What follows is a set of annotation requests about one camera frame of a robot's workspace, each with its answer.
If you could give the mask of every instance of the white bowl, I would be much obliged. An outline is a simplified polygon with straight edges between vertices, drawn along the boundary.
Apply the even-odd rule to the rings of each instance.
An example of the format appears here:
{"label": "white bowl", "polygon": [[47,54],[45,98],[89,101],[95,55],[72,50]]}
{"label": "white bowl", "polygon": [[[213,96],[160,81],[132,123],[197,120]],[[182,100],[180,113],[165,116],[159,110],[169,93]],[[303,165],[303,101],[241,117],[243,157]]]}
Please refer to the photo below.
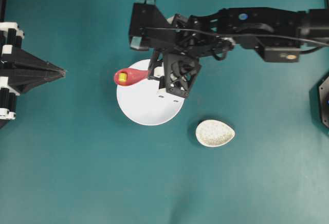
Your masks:
{"label": "white bowl", "polygon": [[[131,68],[147,70],[150,60],[138,61]],[[157,95],[159,81],[142,80],[131,86],[117,87],[117,100],[122,112],[141,125],[161,125],[174,118],[184,101],[173,102]]]}

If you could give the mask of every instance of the yellow cube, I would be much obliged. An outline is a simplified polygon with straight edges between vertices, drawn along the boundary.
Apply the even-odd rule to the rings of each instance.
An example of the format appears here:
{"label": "yellow cube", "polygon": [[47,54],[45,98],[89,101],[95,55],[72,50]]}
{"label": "yellow cube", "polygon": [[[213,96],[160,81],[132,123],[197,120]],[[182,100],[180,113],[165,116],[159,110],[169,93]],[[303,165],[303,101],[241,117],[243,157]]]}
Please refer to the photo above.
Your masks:
{"label": "yellow cube", "polygon": [[119,82],[127,82],[127,73],[125,73],[125,72],[122,72],[122,73],[120,73],[119,74]]}

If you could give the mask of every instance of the black cable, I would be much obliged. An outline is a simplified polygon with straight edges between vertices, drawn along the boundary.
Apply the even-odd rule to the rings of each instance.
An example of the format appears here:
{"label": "black cable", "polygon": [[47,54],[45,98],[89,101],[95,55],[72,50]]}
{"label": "black cable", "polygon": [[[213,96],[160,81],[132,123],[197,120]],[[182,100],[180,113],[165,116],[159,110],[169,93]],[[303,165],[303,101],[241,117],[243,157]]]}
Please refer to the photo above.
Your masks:
{"label": "black cable", "polygon": [[304,39],[304,38],[295,38],[293,36],[286,36],[286,35],[273,35],[273,34],[220,34],[216,32],[207,32],[207,31],[202,31],[202,30],[195,30],[195,29],[186,29],[186,28],[160,28],[160,27],[145,27],[145,29],[150,29],[150,30],[182,30],[182,31],[191,31],[191,32],[196,32],[204,35],[210,35],[210,36],[215,36],[215,37],[222,37],[222,38],[241,38],[241,37],[250,37],[254,36],[256,38],[283,38],[283,39],[289,39],[289,40],[294,40],[294,41],[300,41],[304,43],[312,43],[316,44],[322,47],[329,47],[328,43],[323,43],[311,39]]}
{"label": "black cable", "polygon": [[300,54],[313,53],[313,52],[315,52],[315,51],[320,50],[321,48],[323,48],[323,47],[315,47],[315,48],[312,48],[312,49],[309,49],[309,50],[300,51]]}

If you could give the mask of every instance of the teal background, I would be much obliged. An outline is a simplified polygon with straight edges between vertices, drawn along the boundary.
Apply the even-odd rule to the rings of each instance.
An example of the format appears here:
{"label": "teal background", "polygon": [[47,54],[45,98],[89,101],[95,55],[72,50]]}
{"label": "teal background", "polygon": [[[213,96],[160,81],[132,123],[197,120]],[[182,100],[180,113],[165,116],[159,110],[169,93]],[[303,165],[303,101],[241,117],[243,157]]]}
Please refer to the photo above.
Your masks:
{"label": "teal background", "polygon": [[[264,63],[237,47],[203,69],[183,109],[157,127],[133,123],[112,75],[147,59],[129,50],[134,0],[8,0],[23,48],[67,69],[19,98],[0,130],[0,223],[327,223],[329,140],[315,85],[329,51]],[[323,0],[157,0],[167,17],[221,8],[324,8]],[[198,122],[236,138],[210,149]]]}

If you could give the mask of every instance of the red plastic spoon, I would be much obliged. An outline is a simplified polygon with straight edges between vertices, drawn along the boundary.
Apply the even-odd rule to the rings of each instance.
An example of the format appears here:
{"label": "red plastic spoon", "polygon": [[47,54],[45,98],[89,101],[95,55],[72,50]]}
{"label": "red plastic spoon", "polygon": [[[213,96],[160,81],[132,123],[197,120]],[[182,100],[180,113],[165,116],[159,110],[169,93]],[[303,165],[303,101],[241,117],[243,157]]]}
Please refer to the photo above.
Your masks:
{"label": "red plastic spoon", "polygon": [[114,74],[114,82],[121,86],[130,86],[146,79],[148,75],[148,70],[124,68]]}

